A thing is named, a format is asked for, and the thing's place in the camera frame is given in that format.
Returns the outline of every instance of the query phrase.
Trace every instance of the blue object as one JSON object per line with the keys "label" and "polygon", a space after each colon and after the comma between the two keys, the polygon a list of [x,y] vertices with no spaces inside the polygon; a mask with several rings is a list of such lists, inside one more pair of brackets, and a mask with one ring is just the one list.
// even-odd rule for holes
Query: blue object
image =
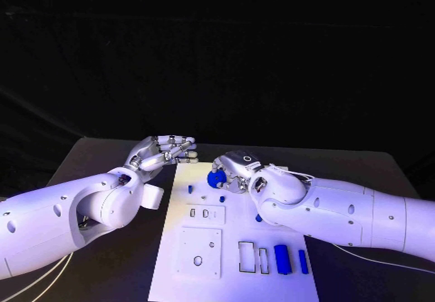
{"label": "blue object", "polygon": [[292,273],[292,266],[289,265],[286,245],[279,244],[273,246],[277,274],[286,275]]}
{"label": "blue object", "polygon": [[300,260],[300,269],[302,274],[308,274],[308,265],[306,265],[306,258],[305,258],[305,251],[299,250],[299,260]]}
{"label": "blue object", "polygon": [[226,174],[221,170],[217,170],[215,173],[213,173],[210,171],[207,177],[205,177],[205,181],[210,185],[210,187],[213,187],[214,189],[217,189],[217,183],[220,182],[226,182]]}

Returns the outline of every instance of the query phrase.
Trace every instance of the dark table surface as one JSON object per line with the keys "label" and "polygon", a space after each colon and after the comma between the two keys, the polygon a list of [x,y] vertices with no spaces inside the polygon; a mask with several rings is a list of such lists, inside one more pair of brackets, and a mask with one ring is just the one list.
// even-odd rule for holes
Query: dark table surface
{"label": "dark table surface", "polygon": [[[135,144],[126,140],[82,138],[48,185],[103,173],[122,165]],[[240,148],[253,152],[263,164],[288,166],[290,171],[417,198],[394,159],[385,153],[198,144],[200,161],[211,162],[224,152]],[[38,301],[146,301],[174,171],[175,166],[167,166],[149,182],[165,190],[159,209],[141,208],[122,229],[74,252],[63,275]],[[319,301],[435,301],[433,274],[368,262],[313,238],[305,237],[305,241]],[[371,259],[435,270],[432,262],[398,252],[347,250]],[[25,287],[50,267],[1,280],[0,300]],[[51,273],[11,302],[31,301],[54,275]]]}

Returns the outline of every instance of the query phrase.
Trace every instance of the robotic arm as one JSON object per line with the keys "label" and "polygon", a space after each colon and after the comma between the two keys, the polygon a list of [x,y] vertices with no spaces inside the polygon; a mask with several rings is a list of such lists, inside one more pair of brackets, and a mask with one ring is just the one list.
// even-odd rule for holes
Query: robotic arm
{"label": "robotic arm", "polygon": [[[0,203],[0,279],[38,269],[122,228],[139,206],[156,209],[162,189],[145,184],[162,166],[195,163],[191,137],[145,138],[125,164]],[[76,214],[89,219],[77,224]]]}
{"label": "robotic arm", "polygon": [[433,201],[264,167],[243,151],[214,160],[207,180],[233,193],[247,191],[270,225],[336,245],[391,249],[435,262]]}

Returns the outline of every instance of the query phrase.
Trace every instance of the robotic hand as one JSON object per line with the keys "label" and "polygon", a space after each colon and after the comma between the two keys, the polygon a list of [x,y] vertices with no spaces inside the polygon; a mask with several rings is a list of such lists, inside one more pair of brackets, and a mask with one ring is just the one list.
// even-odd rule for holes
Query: robotic hand
{"label": "robotic hand", "polygon": [[[0,279],[38,269],[123,227],[139,206],[156,209],[162,166],[197,163],[191,137],[145,138],[103,174],[22,193],[0,203]],[[89,219],[77,223],[77,215]]]}
{"label": "robotic hand", "polygon": [[208,185],[247,191],[270,225],[351,247],[397,250],[435,262],[435,202],[260,165],[247,152],[213,161]]}

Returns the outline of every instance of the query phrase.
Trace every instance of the black curtain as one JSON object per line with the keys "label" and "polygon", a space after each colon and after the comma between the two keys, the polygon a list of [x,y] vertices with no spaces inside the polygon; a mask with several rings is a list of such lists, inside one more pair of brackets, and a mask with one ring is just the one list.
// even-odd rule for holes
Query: black curtain
{"label": "black curtain", "polygon": [[426,10],[4,1],[0,195],[44,186],[82,136],[381,151],[416,179]]}

